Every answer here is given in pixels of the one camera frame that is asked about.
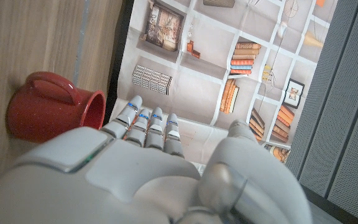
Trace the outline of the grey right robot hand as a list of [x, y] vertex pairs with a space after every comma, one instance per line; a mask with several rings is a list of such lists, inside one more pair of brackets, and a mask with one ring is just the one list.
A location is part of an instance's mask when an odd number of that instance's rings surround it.
[[203, 172], [175, 114], [135, 96], [100, 130], [67, 131], [0, 177], [0, 223], [311, 223], [295, 176], [237, 119]]

